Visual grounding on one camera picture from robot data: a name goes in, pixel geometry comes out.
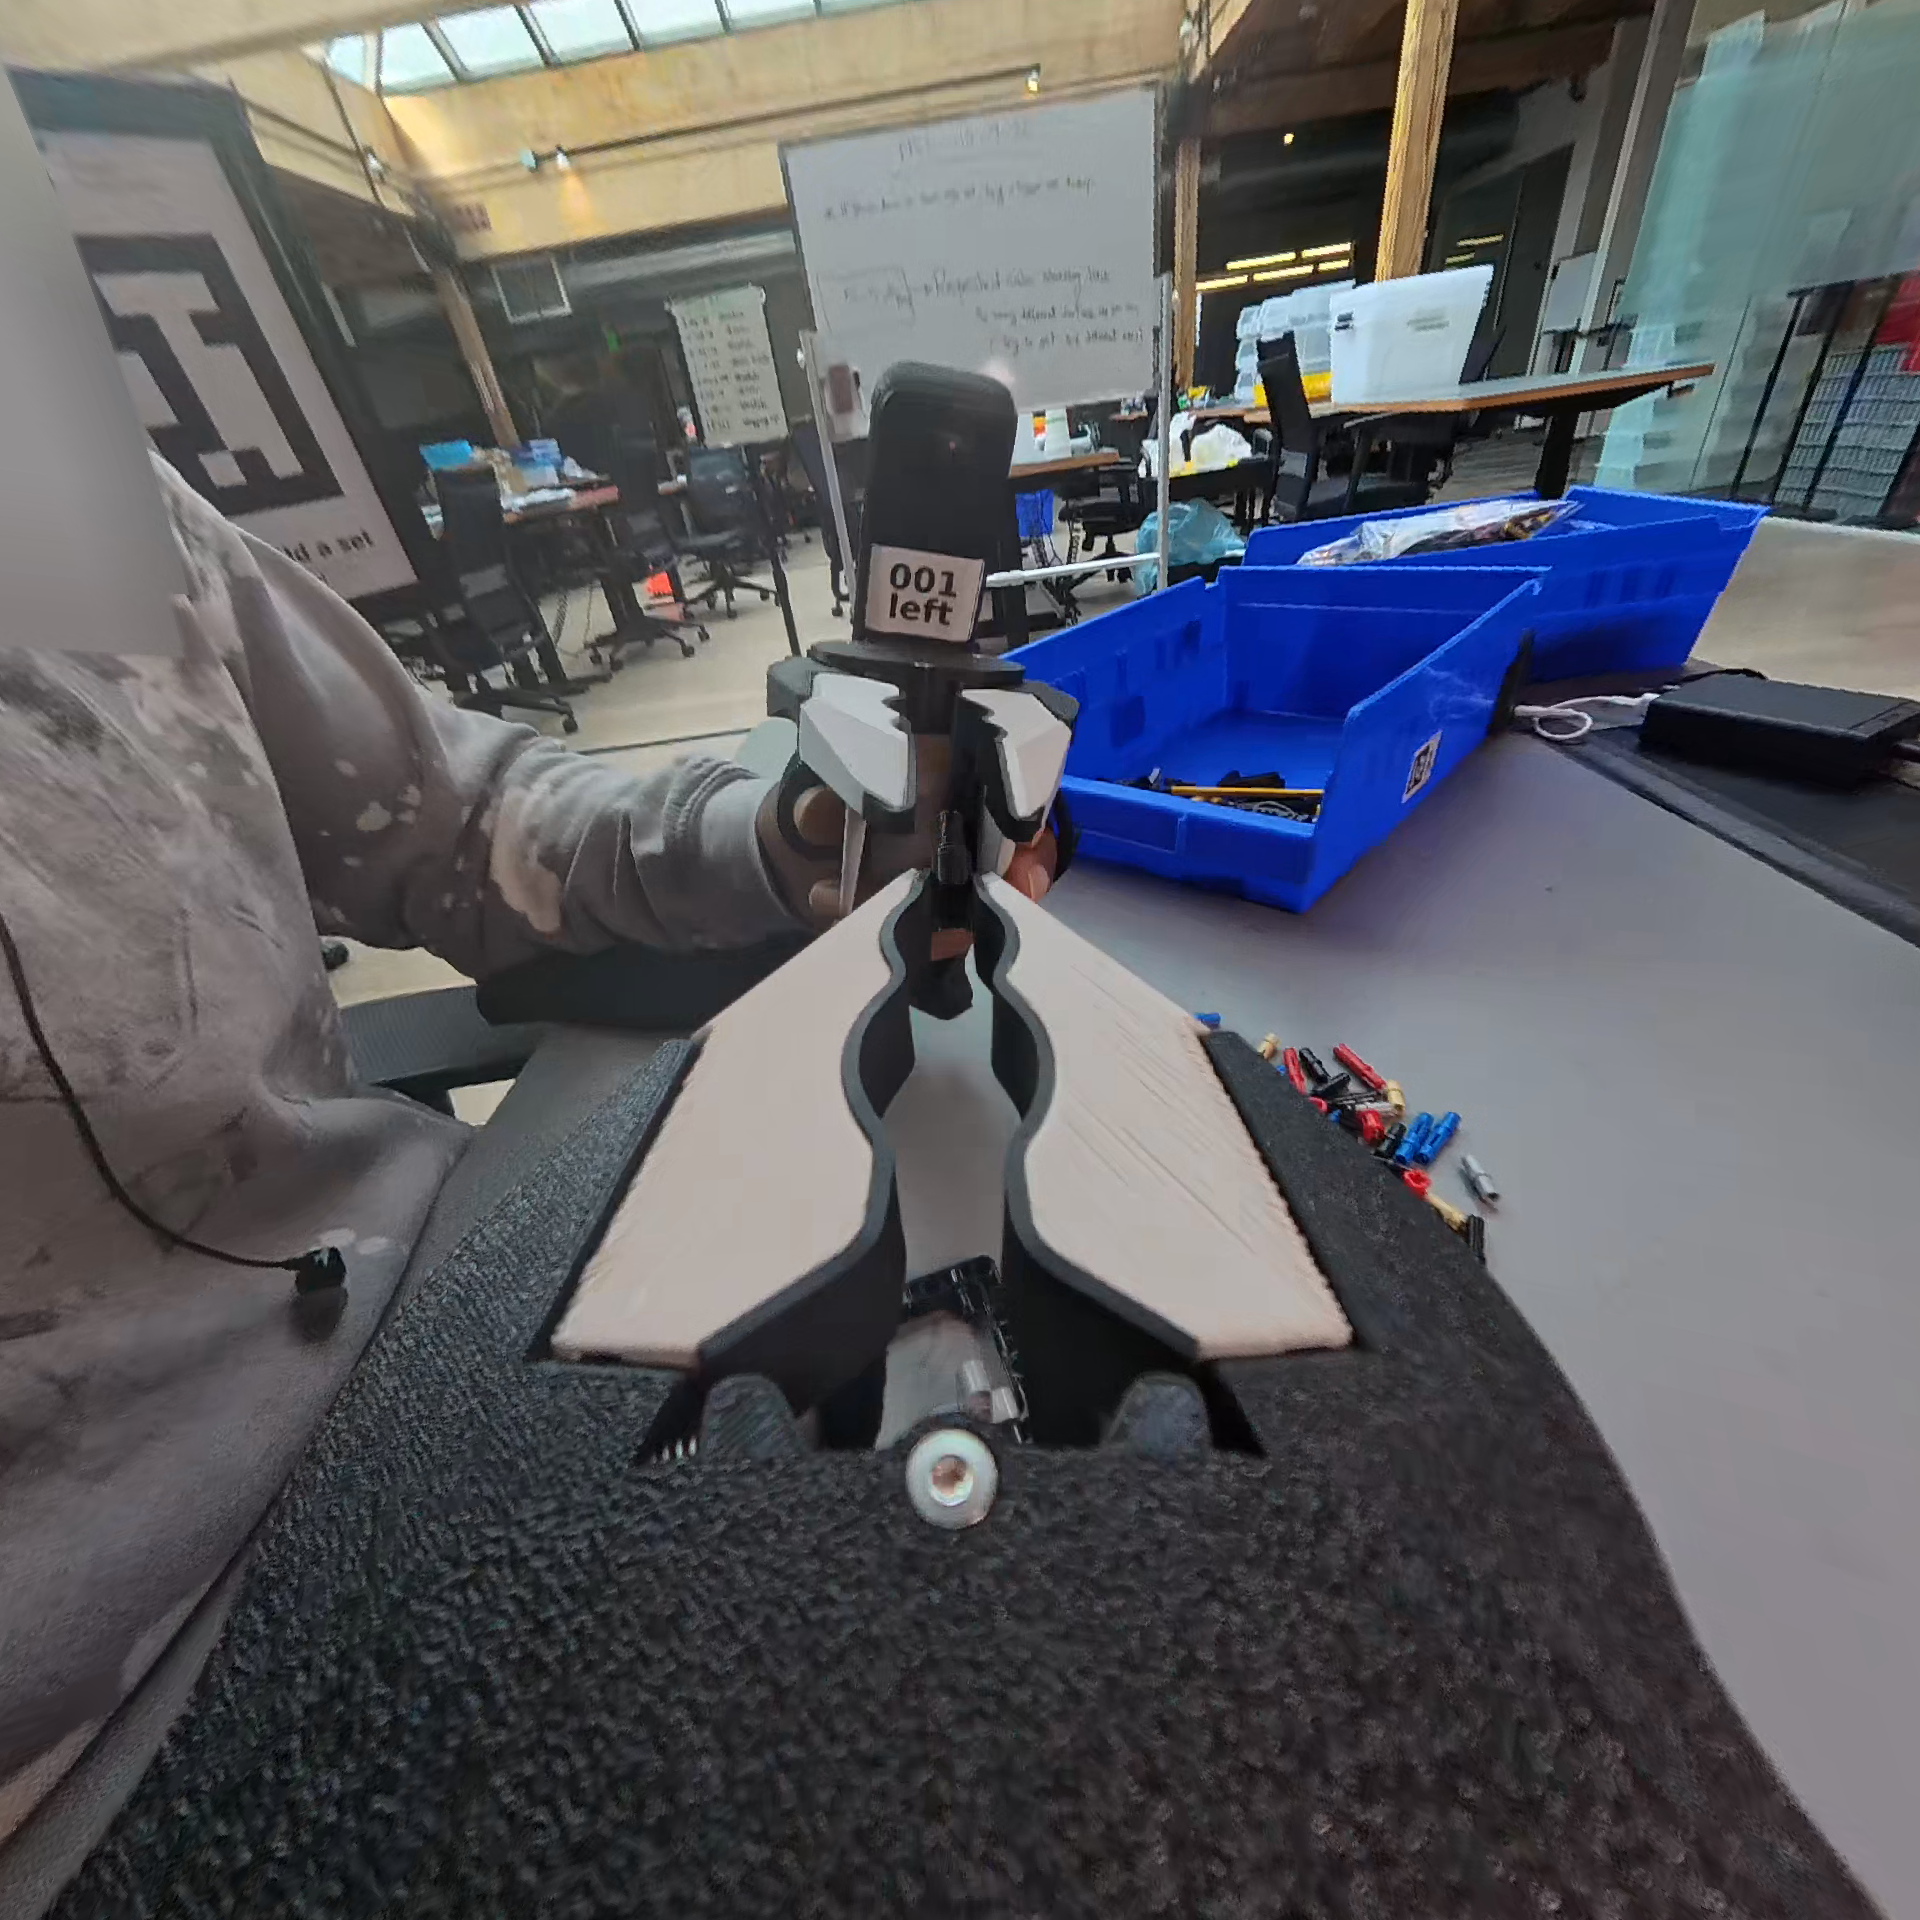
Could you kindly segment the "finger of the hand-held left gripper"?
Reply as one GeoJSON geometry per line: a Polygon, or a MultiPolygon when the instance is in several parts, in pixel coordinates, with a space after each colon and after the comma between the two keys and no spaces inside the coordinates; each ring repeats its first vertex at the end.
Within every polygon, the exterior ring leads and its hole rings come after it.
{"type": "Polygon", "coordinates": [[[845,817],[839,916],[857,900],[871,832],[913,835],[919,824],[919,749],[899,700],[900,690],[890,682],[813,676],[801,704],[801,765],[837,796],[845,817]]]}
{"type": "Polygon", "coordinates": [[[1071,747],[1071,701],[1054,689],[966,693],[966,819],[977,874],[1009,874],[1049,824],[1071,747]]]}

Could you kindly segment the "person's left hand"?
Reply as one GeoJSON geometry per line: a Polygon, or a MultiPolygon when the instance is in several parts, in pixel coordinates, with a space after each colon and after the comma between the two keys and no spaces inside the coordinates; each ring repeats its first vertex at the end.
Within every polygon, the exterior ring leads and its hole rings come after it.
{"type": "MultiPolygon", "coordinates": [[[[782,832],[779,825],[779,799],[767,799],[758,805],[758,853],[779,898],[797,923],[810,932],[820,932],[849,913],[839,903],[849,811],[827,787],[819,785],[802,789],[789,811],[791,835],[782,832]]],[[[900,874],[927,871],[932,853],[935,817],[927,807],[919,810],[919,825],[913,832],[879,832],[871,827],[861,851],[853,903],[866,903],[900,874]]],[[[1039,903],[1055,883],[1061,867],[1061,842],[1054,829],[1043,829],[1033,842],[1012,851],[1002,875],[1028,900],[1039,903]]]]}

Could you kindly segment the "person's torso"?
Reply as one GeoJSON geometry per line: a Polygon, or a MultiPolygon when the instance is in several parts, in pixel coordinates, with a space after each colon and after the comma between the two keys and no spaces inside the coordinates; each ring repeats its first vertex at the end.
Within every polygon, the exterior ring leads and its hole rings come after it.
{"type": "Polygon", "coordinates": [[[223,1580],[457,1149],[357,1084],[284,805],[436,700],[149,467],[179,655],[5,647],[5,1841],[223,1580]]]}

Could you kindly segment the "rack of red storage bins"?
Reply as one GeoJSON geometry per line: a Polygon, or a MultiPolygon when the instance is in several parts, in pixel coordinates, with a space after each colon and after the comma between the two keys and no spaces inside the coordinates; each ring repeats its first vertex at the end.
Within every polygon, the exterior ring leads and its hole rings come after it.
{"type": "Polygon", "coordinates": [[[1801,522],[1915,532],[1917,273],[1814,288],[1814,354],[1766,503],[1801,522]]]}

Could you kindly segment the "wooden top table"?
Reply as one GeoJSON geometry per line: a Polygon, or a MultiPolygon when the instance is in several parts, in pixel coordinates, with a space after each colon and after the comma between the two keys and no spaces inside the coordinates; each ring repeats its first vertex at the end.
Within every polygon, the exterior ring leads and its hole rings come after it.
{"type": "Polygon", "coordinates": [[[1558,499],[1581,416],[1692,388],[1709,373],[1715,362],[1478,379],[1425,397],[1338,401],[1318,393],[1330,378],[1302,375],[1285,347],[1261,371],[1267,407],[1220,403],[1178,416],[1178,426],[1263,426],[1263,450],[1226,467],[1190,463],[1171,484],[1179,499],[1250,501],[1255,513],[1241,522],[1260,527],[1405,513],[1428,499],[1425,456],[1450,453],[1468,416],[1517,413],[1546,421],[1531,489],[1558,499]]]}

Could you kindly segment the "blue plastic bin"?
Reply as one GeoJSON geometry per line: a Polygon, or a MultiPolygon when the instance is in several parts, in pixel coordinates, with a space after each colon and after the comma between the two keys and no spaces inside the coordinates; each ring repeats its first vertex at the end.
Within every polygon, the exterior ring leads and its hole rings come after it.
{"type": "Polygon", "coordinates": [[[1527,682],[1525,570],[1228,568],[1015,652],[1077,700],[1062,799],[1081,857],[1302,914],[1494,730],[1527,682]],[[1278,771],[1317,824],[1149,799],[1119,783],[1278,771]]]}
{"type": "Polygon", "coordinates": [[[1523,544],[1385,565],[1293,565],[1305,548],[1354,528],[1354,515],[1267,527],[1247,539],[1238,570],[1354,570],[1390,586],[1421,570],[1525,570],[1538,587],[1529,604],[1527,684],[1645,682],[1683,668],[1769,507],[1605,488],[1573,488],[1565,497],[1580,503],[1577,517],[1523,544]]]}

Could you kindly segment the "pile of small connector pins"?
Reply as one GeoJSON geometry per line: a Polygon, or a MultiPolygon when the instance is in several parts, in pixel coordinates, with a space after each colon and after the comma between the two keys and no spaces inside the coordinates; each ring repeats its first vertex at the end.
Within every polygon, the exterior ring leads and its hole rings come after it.
{"type": "Polygon", "coordinates": [[[1359,1232],[1402,1234],[1412,1205],[1465,1257],[1489,1263],[1483,1209],[1438,1189],[1436,1165],[1457,1143],[1459,1114],[1411,1107],[1402,1084],[1347,1042],[1309,1048],[1276,1034],[1247,1041],[1213,1010],[1190,1020],[1326,1271],[1356,1259],[1359,1232]]]}

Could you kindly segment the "teal plastic bag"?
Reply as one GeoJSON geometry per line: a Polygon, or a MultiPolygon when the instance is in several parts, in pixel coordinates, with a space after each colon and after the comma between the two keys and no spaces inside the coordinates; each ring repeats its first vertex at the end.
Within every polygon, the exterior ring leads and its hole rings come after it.
{"type": "Polygon", "coordinates": [[[1149,513],[1137,530],[1139,565],[1132,568],[1134,592],[1155,592],[1162,584],[1162,548],[1165,548],[1169,579],[1174,586],[1187,581],[1211,584],[1220,570],[1241,565],[1245,536],[1207,499],[1171,501],[1169,527],[1149,513]]]}

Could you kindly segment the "black office chair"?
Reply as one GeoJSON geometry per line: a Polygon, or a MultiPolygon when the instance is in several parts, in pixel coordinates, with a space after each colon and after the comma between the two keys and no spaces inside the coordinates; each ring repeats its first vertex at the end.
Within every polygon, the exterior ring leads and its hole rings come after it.
{"type": "Polygon", "coordinates": [[[734,618],[741,594],[762,604],[777,599],[775,548],[743,448],[699,444],[687,450],[683,515],[683,551],[707,571],[707,587],[693,597],[694,607],[719,608],[734,618]]]}
{"type": "Polygon", "coordinates": [[[683,658],[694,658],[709,631],[687,610],[682,553],[666,527],[658,493],[666,469],[658,444],[643,435],[615,435],[609,479],[615,503],[602,511],[599,586],[613,615],[615,658],[663,641],[683,658]]]}
{"type": "Polygon", "coordinates": [[[494,719],[543,714],[580,732],[561,649],[513,559],[507,515],[486,464],[436,472],[439,559],[450,604],[439,635],[453,701],[494,719]]]}

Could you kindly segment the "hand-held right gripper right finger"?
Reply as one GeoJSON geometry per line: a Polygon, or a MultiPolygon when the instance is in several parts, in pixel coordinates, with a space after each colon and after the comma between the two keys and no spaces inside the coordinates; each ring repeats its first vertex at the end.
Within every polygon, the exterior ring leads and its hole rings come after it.
{"type": "Polygon", "coordinates": [[[977,888],[1004,1162],[999,1324],[1025,1433],[1092,1450],[1149,1402],[1258,1452],[1228,1369],[1343,1353],[1354,1325],[1220,1069],[1219,1036],[1017,888],[977,888]]]}

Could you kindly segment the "black power adapter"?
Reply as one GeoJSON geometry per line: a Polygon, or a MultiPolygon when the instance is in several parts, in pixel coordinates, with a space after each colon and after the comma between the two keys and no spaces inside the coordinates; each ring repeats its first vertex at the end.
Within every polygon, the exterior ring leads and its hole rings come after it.
{"type": "Polygon", "coordinates": [[[1661,690],[1639,724],[1659,757],[1854,789],[1914,771],[1917,701],[1722,671],[1661,690]]]}

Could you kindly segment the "grey desk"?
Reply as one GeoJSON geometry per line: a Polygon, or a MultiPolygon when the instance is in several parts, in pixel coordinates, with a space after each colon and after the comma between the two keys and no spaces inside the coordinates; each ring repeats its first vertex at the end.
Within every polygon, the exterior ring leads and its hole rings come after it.
{"type": "Polygon", "coordinates": [[[532,1359],[685,1056],[555,1029],[59,1916],[1915,1916],[1915,946],[1519,738],[1054,911],[1459,1107],[1489,1263],[1261,1096],[1357,1352],[942,1535],[532,1359]]]}

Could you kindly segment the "person's left forearm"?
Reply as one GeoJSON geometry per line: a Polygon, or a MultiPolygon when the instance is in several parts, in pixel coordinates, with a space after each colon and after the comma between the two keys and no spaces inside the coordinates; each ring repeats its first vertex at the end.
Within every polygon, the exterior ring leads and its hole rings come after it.
{"type": "Polygon", "coordinates": [[[548,953],[734,952],[797,932],[762,844],[770,793],[732,760],[622,776],[421,697],[284,779],[323,922],[471,978],[548,953]]]}

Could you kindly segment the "black building frame assembly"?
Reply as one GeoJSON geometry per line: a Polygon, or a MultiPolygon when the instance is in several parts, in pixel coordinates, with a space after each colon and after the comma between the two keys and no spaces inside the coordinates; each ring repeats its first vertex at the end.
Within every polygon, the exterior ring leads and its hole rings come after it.
{"type": "Polygon", "coordinates": [[[1004,1283],[985,1256],[902,1285],[902,1320],[885,1359],[883,1443],[947,1420],[990,1427],[1017,1447],[1031,1441],[1004,1283]]]}

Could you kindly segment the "whiteboard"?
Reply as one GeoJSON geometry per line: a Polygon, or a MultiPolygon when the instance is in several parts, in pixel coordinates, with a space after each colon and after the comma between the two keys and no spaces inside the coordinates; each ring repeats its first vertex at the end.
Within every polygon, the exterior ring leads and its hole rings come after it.
{"type": "Polygon", "coordinates": [[[863,397],[900,364],[985,375],[1033,413],[1143,395],[1159,157],[1151,88],[782,147],[827,365],[863,397]]]}

